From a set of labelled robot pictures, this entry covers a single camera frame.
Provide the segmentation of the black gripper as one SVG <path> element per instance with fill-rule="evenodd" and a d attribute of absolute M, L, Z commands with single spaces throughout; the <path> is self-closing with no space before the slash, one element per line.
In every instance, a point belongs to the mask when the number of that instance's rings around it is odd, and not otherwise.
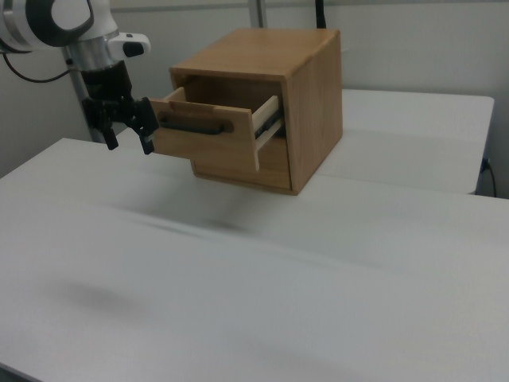
<path fill-rule="evenodd" d="M 135 99 L 124 62 L 94 71 L 81 72 L 87 89 L 83 106 L 91 127 L 102 131 L 109 150 L 119 146 L 113 122 L 124 123 L 138 135 L 145 155 L 154 152 L 153 133 L 159 128 L 148 98 Z"/>

